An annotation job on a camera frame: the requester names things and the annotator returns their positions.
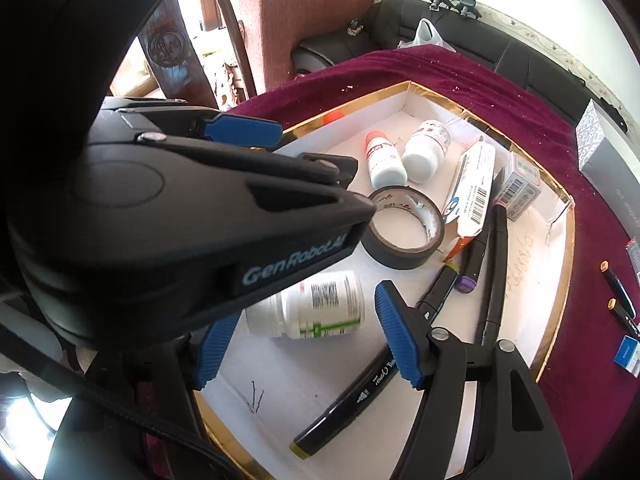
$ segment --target white plastic bag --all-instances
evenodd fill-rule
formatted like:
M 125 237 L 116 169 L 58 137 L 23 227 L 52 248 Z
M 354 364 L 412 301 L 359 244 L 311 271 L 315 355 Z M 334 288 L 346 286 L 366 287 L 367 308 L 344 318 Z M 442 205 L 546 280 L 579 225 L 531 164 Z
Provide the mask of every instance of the white plastic bag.
M 452 52 L 456 51 L 449 43 L 446 43 L 442 39 L 436 28 L 433 26 L 433 23 L 426 18 L 421 19 L 420 23 L 418 23 L 414 40 L 401 41 L 398 48 L 408 48 L 410 46 L 418 45 L 437 45 Z

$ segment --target maroon tablecloth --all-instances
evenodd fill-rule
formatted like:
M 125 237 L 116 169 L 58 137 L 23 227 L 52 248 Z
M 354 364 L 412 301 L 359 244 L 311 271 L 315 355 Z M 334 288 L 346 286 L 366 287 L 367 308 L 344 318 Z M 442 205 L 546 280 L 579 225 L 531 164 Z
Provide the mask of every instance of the maroon tablecloth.
M 574 271 L 562 327 L 540 387 L 578 478 L 616 431 L 640 384 L 612 361 L 624 333 L 607 311 L 612 294 L 600 262 L 609 261 L 634 301 L 640 290 L 625 252 L 626 233 L 578 171 L 572 127 L 510 81 L 434 46 L 372 52 L 257 96 L 233 112 L 275 120 L 287 128 L 406 80 L 454 100 L 507 134 L 575 199 Z

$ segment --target sofa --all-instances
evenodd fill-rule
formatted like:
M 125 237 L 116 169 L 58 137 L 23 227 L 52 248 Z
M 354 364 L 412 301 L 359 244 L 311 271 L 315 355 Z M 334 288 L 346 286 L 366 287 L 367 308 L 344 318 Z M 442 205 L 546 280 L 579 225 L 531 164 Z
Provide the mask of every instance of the sofa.
M 427 18 L 457 52 L 541 98 L 569 124 L 575 126 L 594 99 L 626 132 L 618 110 L 553 60 L 482 21 L 429 7 L 422 0 L 382 0 L 362 15 L 363 28 L 356 36 L 347 33 L 345 22 L 342 28 L 300 40 L 291 51 L 293 66 L 308 74 L 367 52 L 397 48 L 400 41 L 412 40 L 420 19 Z
M 373 0 L 238 0 L 244 45 L 258 94 L 295 76 L 291 50 L 315 34 L 344 28 Z

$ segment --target black tape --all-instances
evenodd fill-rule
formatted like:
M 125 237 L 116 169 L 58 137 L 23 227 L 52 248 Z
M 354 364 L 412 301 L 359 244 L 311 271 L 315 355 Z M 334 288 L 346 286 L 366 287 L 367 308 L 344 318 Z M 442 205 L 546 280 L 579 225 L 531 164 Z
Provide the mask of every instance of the black tape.
M 424 226 L 427 243 L 416 248 L 402 248 L 385 240 L 372 220 L 362 237 L 362 246 L 369 256 L 392 269 L 407 270 L 420 267 L 442 243 L 444 222 L 438 207 L 421 192 L 402 186 L 386 186 L 374 191 L 369 199 L 378 211 L 395 207 L 415 216 Z

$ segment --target white plastic bottle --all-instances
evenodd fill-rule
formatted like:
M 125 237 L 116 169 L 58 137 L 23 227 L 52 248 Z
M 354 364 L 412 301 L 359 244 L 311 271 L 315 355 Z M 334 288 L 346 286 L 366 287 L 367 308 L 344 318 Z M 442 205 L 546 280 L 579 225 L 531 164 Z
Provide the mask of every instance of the white plastic bottle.
M 373 189 L 385 186 L 406 186 L 406 171 L 396 147 L 383 132 L 375 130 L 367 134 L 367 165 Z
M 353 332 L 364 321 L 364 295 L 352 270 L 320 272 L 244 310 L 254 335 L 292 339 Z
M 407 177 L 419 184 L 429 180 L 442 165 L 451 145 L 451 134 L 439 121 L 424 121 L 404 146 L 402 163 Z

